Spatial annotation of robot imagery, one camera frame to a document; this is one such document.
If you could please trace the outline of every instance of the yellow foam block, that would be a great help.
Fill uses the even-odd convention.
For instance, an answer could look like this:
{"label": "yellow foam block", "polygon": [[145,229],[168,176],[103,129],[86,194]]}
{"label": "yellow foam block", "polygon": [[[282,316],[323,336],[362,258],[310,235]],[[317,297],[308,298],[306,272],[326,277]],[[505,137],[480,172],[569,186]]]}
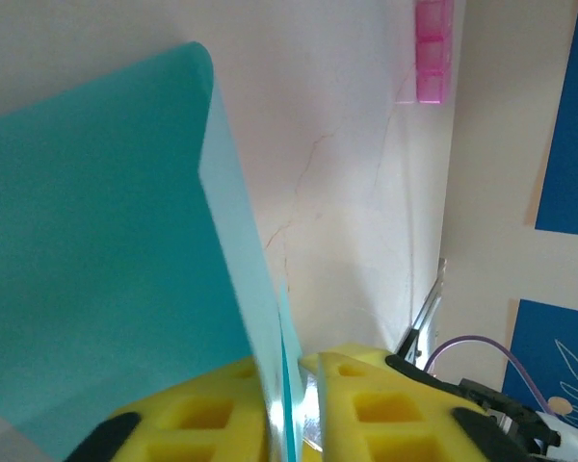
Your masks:
{"label": "yellow foam block", "polygon": [[252,359],[133,402],[142,420],[113,462],[264,462],[267,417]]}
{"label": "yellow foam block", "polygon": [[322,462],[321,453],[308,443],[304,443],[302,445],[302,462]]}
{"label": "yellow foam block", "polygon": [[450,414],[476,404],[338,353],[318,375],[325,462],[487,462]]}
{"label": "yellow foam block", "polygon": [[[372,348],[370,346],[364,346],[360,344],[344,344],[341,346],[335,346],[334,348],[328,349],[325,353],[338,353],[343,356],[349,356],[363,363],[370,364],[381,369],[389,369],[385,364],[385,357],[391,354],[386,349]],[[304,356],[300,360],[300,366],[302,366],[307,371],[317,375],[319,355],[321,353],[313,353],[308,356]]]}

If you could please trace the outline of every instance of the blue artwork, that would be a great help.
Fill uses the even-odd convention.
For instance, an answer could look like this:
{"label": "blue artwork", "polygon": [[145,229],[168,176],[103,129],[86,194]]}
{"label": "blue artwork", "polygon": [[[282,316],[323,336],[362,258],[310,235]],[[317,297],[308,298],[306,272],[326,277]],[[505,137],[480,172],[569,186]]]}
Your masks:
{"label": "blue artwork", "polygon": [[[562,419],[578,427],[578,311],[521,300],[512,353]],[[540,410],[511,364],[506,370],[503,393]]]}
{"label": "blue artwork", "polygon": [[578,234],[578,18],[569,52],[536,229]]}

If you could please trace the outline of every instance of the purple tube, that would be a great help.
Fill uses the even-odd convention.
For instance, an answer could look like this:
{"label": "purple tube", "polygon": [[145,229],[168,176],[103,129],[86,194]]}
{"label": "purple tube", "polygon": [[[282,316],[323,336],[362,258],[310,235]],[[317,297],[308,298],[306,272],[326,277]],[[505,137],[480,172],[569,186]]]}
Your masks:
{"label": "purple tube", "polygon": [[509,351],[507,348],[505,348],[504,346],[502,346],[498,342],[496,342],[492,339],[489,339],[488,337],[484,337],[482,335],[461,335],[461,336],[456,337],[454,339],[450,339],[447,342],[443,342],[441,345],[439,345],[433,351],[433,354],[431,355],[431,357],[428,358],[428,361],[426,362],[426,366],[424,367],[424,371],[426,371],[426,372],[431,371],[431,369],[433,368],[433,365],[434,365],[434,361],[443,351],[445,351],[446,349],[448,349],[450,347],[453,347],[454,345],[463,344],[464,342],[482,342],[484,344],[488,344],[492,347],[497,348],[499,351],[501,351],[503,354],[505,354],[508,357],[508,359],[510,360],[510,362],[513,364],[515,369],[518,371],[518,373],[520,374],[522,379],[524,380],[524,383],[527,384],[527,387],[529,387],[529,390],[531,390],[531,393],[533,394],[535,399],[538,401],[539,406],[541,407],[543,412],[545,412],[546,414],[550,414],[551,416],[558,417],[557,414],[555,414],[552,411],[552,409],[550,409],[548,402],[546,401],[546,399],[543,397],[543,395],[539,391],[538,386],[535,384],[535,382],[533,381],[533,379],[531,378],[531,376],[529,375],[527,370],[524,369],[524,366],[522,366],[520,361],[518,361],[518,358],[516,358],[513,355],[513,353],[511,351]]}

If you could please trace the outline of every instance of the black plastic part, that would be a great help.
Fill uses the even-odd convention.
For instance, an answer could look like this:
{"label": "black plastic part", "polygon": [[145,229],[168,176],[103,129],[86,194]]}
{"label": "black plastic part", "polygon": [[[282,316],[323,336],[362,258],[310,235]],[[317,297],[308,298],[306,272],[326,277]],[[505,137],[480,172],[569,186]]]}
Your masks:
{"label": "black plastic part", "polygon": [[454,409],[452,416],[489,462],[531,462],[529,453],[488,416],[464,407]]}
{"label": "black plastic part", "polygon": [[418,329],[410,329],[407,336],[401,343],[400,348],[396,354],[403,358],[405,361],[411,364],[415,364],[415,358],[419,356],[419,351],[417,349],[417,339],[420,336],[420,331]]}
{"label": "black plastic part", "polygon": [[516,422],[516,432],[508,436],[530,453],[545,455],[549,447],[561,445],[561,435],[551,430],[530,407],[466,378],[460,382],[459,387],[467,399],[485,409],[502,412]]}
{"label": "black plastic part", "polygon": [[424,385],[428,385],[430,387],[436,388],[442,392],[451,393],[452,395],[456,395],[457,397],[462,397],[462,393],[460,392],[460,388],[456,385],[452,385],[451,383],[442,382],[437,378],[434,378],[429,373],[422,371],[421,369],[417,368],[416,366],[408,363],[402,357],[396,354],[390,354],[389,356],[385,357],[385,364],[392,368],[394,371],[400,372],[405,377],[410,378],[411,380],[415,380],[416,382],[423,383]]}
{"label": "black plastic part", "polygon": [[110,462],[141,419],[138,413],[127,412],[101,423],[65,462]]}

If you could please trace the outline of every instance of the pink plastic container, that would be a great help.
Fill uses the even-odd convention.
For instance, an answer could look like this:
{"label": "pink plastic container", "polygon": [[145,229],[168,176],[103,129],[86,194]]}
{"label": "pink plastic container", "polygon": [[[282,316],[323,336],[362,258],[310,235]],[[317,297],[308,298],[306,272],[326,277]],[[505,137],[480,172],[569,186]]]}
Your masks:
{"label": "pink plastic container", "polygon": [[417,100],[426,104],[445,103],[451,82],[451,67],[443,72],[417,74]]}
{"label": "pink plastic container", "polygon": [[417,100],[442,104],[452,81],[454,0],[421,0],[415,6]]}
{"label": "pink plastic container", "polygon": [[421,0],[415,7],[418,40],[443,39],[452,31],[454,0]]}

